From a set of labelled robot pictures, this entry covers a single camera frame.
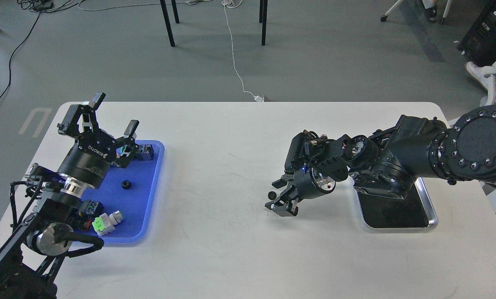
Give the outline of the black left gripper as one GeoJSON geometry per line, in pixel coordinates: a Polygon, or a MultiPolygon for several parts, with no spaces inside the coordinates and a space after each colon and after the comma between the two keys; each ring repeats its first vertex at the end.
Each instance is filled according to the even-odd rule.
{"type": "Polygon", "coordinates": [[[100,130],[96,110],[105,96],[97,93],[91,101],[71,105],[57,125],[58,134],[75,140],[57,172],[93,189],[99,189],[112,162],[118,168],[127,168],[139,148],[135,142],[138,120],[131,120],[123,136],[117,139],[100,130]]]}

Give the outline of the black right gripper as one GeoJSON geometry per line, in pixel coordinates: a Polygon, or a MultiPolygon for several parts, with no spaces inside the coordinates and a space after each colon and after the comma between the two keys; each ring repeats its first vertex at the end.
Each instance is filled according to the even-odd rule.
{"type": "Polygon", "coordinates": [[[316,170],[304,166],[293,174],[283,174],[272,182],[275,189],[282,189],[274,201],[269,200],[265,207],[279,216],[297,216],[297,203],[301,199],[314,199],[333,192],[336,181],[316,170]]]}

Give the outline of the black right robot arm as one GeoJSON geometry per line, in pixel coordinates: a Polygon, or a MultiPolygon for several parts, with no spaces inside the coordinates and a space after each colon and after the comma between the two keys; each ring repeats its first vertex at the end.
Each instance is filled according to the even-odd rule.
{"type": "Polygon", "coordinates": [[[284,174],[265,207],[296,216],[297,204],[331,193],[351,177],[360,194],[405,199],[417,178],[448,184],[478,180],[496,187],[496,105],[471,110],[453,127],[434,118],[401,115],[394,127],[371,136],[329,139],[304,130],[293,137],[284,174]]]}

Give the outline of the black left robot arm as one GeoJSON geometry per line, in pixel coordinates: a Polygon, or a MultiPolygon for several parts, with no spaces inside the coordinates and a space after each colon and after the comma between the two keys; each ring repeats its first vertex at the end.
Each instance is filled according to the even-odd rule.
{"type": "Polygon", "coordinates": [[[74,145],[56,172],[34,163],[24,181],[32,213],[17,216],[12,210],[13,232],[0,248],[0,299],[54,299],[56,275],[66,257],[93,253],[104,246],[100,237],[76,233],[71,222],[82,206],[86,189],[98,189],[111,164],[126,168],[138,151],[131,120],[120,138],[103,131],[96,110],[104,93],[68,108],[58,133],[74,145]]]}

